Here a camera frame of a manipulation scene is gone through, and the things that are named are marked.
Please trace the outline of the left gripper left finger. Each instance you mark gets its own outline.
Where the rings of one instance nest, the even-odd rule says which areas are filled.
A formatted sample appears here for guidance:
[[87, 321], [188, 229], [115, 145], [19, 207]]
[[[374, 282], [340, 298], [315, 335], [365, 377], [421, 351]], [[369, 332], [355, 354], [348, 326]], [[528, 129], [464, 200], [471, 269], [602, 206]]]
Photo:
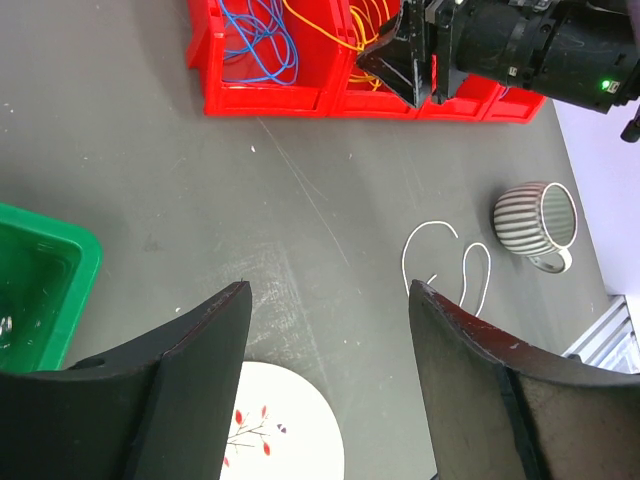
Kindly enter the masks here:
[[1, 377], [5, 479], [216, 479], [252, 312], [246, 281], [58, 371]]

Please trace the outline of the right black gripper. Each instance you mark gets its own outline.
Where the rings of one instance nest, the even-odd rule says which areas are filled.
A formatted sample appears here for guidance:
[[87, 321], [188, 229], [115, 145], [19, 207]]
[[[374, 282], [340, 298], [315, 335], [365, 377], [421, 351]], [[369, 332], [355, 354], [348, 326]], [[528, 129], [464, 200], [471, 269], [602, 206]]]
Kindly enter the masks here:
[[380, 80], [408, 106], [419, 109], [431, 94], [439, 104], [471, 75], [521, 86], [533, 71], [532, 42], [553, 1], [433, 1], [401, 4], [356, 58], [357, 67]]

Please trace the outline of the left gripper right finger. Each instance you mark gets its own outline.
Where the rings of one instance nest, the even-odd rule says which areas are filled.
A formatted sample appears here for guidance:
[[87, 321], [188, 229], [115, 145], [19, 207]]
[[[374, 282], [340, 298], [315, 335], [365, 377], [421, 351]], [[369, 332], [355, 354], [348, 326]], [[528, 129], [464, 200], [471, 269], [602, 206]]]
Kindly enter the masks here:
[[635, 479], [639, 379], [533, 346], [422, 281], [409, 291], [439, 479]]

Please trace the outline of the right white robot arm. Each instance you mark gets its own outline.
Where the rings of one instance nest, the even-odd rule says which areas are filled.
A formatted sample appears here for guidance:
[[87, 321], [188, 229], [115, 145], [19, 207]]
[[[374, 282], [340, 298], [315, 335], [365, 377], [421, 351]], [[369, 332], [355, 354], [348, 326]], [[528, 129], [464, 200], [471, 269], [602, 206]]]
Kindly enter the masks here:
[[413, 108], [475, 75], [605, 114], [639, 97], [639, 4], [405, 1], [356, 64]]

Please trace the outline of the red divided plastic bin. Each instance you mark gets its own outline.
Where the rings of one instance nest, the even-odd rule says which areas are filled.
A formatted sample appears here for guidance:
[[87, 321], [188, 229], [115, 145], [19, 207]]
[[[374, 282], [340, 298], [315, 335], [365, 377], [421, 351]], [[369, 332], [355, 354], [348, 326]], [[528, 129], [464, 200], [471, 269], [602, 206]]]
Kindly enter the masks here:
[[530, 122], [544, 97], [477, 76], [453, 99], [415, 109], [355, 58], [397, 1], [191, 1], [187, 65], [209, 116]]

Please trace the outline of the pink cream round plate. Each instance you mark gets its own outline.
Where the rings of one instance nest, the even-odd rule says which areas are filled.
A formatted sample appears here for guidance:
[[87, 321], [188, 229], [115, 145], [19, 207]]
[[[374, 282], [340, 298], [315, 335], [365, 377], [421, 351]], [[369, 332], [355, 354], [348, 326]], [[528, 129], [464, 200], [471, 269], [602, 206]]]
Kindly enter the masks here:
[[220, 477], [344, 479], [343, 439], [327, 400], [291, 370], [245, 361]]

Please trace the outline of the green plastic tray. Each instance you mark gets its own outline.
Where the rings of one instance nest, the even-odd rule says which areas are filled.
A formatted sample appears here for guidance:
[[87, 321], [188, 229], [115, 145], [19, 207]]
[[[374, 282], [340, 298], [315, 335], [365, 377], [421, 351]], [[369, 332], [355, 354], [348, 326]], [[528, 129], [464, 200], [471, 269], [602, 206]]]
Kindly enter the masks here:
[[1, 206], [1, 370], [58, 369], [103, 258], [90, 231]]

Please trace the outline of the grey ribbed ceramic mug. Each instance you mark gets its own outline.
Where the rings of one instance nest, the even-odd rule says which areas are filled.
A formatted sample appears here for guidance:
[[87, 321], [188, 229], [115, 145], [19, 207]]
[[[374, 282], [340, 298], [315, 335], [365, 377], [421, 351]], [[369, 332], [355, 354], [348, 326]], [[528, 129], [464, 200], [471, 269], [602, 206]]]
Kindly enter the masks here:
[[578, 233], [578, 213], [570, 191], [559, 182], [528, 182], [505, 191], [493, 207], [499, 242], [550, 274], [567, 272]]

